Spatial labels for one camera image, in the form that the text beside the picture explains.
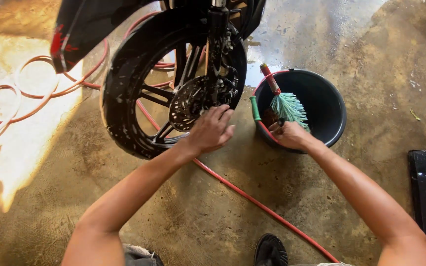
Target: hand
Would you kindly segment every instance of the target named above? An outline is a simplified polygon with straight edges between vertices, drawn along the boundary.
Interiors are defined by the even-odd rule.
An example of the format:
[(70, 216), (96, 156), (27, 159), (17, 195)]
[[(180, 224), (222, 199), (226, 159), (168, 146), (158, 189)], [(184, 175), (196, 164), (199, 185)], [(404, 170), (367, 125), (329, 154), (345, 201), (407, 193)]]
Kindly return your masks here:
[(211, 107), (178, 144), (185, 146), (195, 156), (223, 147), (233, 137), (235, 125), (227, 127), (233, 112), (229, 105)]
[(291, 149), (307, 150), (308, 145), (318, 141), (297, 122), (285, 122), (282, 127), (275, 123), (269, 131), (282, 146)]

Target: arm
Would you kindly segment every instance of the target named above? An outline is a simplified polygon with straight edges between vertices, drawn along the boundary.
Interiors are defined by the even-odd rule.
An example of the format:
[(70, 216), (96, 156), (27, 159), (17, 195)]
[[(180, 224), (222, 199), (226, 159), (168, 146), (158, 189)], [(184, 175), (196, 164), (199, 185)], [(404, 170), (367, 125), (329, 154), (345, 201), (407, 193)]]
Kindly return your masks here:
[(63, 266), (124, 265), (121, 227), (182, 165), (216, 150), (233, 136), (227, 127), (229, 106), (212, 107), (190, 135), (121, 180), (90, 206), (77, 222), (62, 261)]
[(426, 236), (376, 182), (344, 160), (298, 123), (269, 130), (284, 146), (304, 150), (323, 168), (382, 244), (379, 265), (426, 265)]

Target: forearm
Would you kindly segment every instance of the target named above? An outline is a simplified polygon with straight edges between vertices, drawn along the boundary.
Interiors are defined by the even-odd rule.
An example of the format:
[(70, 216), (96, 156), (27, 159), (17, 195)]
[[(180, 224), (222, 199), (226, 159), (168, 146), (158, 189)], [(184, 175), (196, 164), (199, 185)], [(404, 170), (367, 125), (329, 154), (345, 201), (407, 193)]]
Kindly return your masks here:
[(376, 182), (320, 141), (307, 145), (307, 152), (323, 168), (381, 242), (423, 232), (405, 210)]
[(195, 156), (179, 143), (148, 161), (93, 203), (79, 226), (117, 233), (170, 176)]

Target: black bucket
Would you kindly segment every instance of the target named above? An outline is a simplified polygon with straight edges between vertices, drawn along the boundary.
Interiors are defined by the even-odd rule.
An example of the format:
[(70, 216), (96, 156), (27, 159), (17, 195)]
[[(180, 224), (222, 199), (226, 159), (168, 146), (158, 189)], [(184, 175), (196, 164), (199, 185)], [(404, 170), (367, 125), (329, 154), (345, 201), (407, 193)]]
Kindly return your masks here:
[[(336, 87), (324, 77), (304, 69), (289, 69), (287, 72), (274, 74), (281, 92), (291, 92), (297, 96), (307, 113), (311, 134), (328, 147), (333, 146), (343, 134), (346, 125), (346, 107)], [(270, 106), (274, 94), (266, 80), (253, 92), (251, 101), (257, 104), (259, 117), (253, 114), (256, 128), (273, 147), (290, 152), (304, 153), (281, 146), (261, 122), (264, 111)]]

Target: red brush handle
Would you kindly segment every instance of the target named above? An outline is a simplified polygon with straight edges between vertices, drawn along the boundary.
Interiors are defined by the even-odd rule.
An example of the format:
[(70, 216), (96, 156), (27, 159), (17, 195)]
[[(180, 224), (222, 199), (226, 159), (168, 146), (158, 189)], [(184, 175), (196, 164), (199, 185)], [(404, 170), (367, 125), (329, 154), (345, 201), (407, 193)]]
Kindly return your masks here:
[(269, 70), (267, 64), (263, 63), (259, 67), (261, 68), (264, 77), (266, 77), (266, 81), (269, 84), (269, 87), (271, 87), (271, 91), (274, 93), (274, 95), (279, 95), (281, 91), (277, 85), (277, 82), (275, 82), (274, 76), (271, 75), (271, 71)]

